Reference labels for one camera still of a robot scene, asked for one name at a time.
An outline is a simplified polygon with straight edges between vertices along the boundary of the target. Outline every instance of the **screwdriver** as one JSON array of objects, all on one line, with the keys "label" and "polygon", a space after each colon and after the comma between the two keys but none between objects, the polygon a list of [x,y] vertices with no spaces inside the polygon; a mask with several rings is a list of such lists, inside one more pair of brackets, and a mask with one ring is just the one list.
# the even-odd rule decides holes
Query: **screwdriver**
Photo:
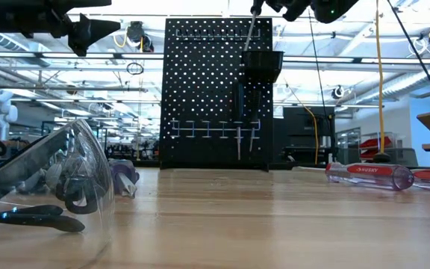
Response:
[{"label": "screwdriver", "polygon": [[253,88],[250,96],[250,103],[252,105],[252,115],[250,117],[250,123],[252,124],[252,136],[250,137],[250,152],[253,147],[253,138],[255,137],[255,126],[258,123],[258,109],[260,109],[261,91]]},{"label": "screwdriver", "polygon": [[237,149],[238,161],[241,159],[240,144],[241,144],[241,124],[243,118],[243,84],[238,80],[235,81],[233,87],[233,121],[237,124]]}]

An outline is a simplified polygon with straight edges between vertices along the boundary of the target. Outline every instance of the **white robot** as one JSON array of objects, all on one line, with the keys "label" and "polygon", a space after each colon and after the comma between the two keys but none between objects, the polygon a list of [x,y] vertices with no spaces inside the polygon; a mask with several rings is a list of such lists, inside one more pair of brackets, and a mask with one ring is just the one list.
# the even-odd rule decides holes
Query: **white robot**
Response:
[{"label": "white robot", "polygon": [[18,119],[18,109],[11,105],[13,93],[7,90],[0,90],[0,140],[6,141],[9,132],[9,123],[14,123]]}]

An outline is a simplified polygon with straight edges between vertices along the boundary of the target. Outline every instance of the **black pegboard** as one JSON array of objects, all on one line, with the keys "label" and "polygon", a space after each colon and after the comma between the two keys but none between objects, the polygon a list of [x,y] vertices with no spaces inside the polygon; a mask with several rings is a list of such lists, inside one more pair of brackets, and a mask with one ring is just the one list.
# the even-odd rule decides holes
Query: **black pegboard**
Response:
[{"label": "black pegboard", "polygon": [[[251,19],[167,19],[161,101],[161,167],[260,167],[272,159],[272,84],[245,86],[241,160],[232,87]],[[272,50],[272,20],[257,19],[249,50]],[[262,91],[259,139],[249,152],[249,91]],[[206,130],[210,122],[211,131]]]}]

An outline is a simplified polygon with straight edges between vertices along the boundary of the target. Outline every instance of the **white wall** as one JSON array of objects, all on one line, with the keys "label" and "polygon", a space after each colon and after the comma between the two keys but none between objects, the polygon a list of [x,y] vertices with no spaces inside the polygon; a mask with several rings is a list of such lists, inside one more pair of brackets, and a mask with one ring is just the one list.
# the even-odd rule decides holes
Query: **white wall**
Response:
[{"label": "white wall", "polygon": [[[411,121],[409,97],[402,97],[398,102],[384,104],[384,131],[398,134],[403,147],[411,147]],[[336,132],[353,128],[361,128],[361,134],[379,132],[378,109],[362,108],[355,113],[353,119],[336,119]]]}]

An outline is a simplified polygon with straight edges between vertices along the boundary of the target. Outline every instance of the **wall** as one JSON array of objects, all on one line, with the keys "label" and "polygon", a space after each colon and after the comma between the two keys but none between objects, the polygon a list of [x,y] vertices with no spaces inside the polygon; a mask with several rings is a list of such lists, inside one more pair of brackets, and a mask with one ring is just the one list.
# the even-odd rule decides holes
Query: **wall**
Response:
[{"label": "wall", "polygon": [[[416,91],[416,93],[425,92],[430,92],[430,86]],[[419,166],[430,167],[430,152],[423,149],[423,144],[430,143],[430,131],[417,119],[417,115],[430,112],[430,97],[411,98],[410,103],[412,147],[416,151]]]},{"label": "wall", "polygon": [[[398,134],[403,147],[411,147],[411,121],[409,97],[402,97],[398,102],[384,104],[384,130]],[[362,108],[354,114],[353,119],[336,120],[336,132],[361,128],[361,135],[379,132],[378,109]]]}]

